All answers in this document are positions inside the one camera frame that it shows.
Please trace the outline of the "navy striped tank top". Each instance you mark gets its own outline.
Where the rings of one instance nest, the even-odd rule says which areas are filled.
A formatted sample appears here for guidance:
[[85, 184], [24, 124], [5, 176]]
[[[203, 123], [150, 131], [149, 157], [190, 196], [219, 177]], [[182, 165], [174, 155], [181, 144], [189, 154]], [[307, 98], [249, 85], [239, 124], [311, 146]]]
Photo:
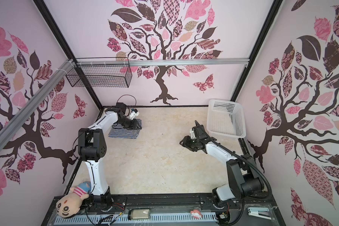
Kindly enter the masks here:
[[136, 139], [141, 130], [127, 130], [124, 128], [124, 123], [114, 123], [108, 134], [110, 138], [130, 138]]

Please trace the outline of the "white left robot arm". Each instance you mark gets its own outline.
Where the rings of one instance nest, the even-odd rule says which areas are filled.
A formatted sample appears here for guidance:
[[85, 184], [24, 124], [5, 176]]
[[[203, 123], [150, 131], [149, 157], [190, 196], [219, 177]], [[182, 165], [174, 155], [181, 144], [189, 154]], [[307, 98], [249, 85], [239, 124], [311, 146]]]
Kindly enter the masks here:
[[124, 103], [116, 104], [115, 107], [103, 112], [102, 116], [91, 126], [82, 128], [78, 132], [78, 154], [89, 171], [91, 183], [89, 199], [92, 203], [108, 207], [113, 204], [102, 160], [107, 152], [105, 132], [111, 130], [114, 124], [119, 124], [129, 131], [142, 129], [135, 118], [139, 115], [138, 110], [134, 108], [129, 116], [126, 116], [126, 107]]

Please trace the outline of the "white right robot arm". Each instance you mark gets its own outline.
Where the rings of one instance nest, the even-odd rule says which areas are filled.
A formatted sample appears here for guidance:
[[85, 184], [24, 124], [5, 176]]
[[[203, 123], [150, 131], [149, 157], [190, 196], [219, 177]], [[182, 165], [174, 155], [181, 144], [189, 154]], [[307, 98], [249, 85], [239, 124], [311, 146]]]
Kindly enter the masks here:
[[233, 199], [257, 199], [255, 193], [264, 188], [271, 191], [269, 181], [249, 154], [240, 155], [224, 147], [198, 121], [195, 121], [190, 135], [185, 136], [179, 144], [191, 152], [203, 151], [226, 166], [228, 182], [212, 191], [217, 206]]

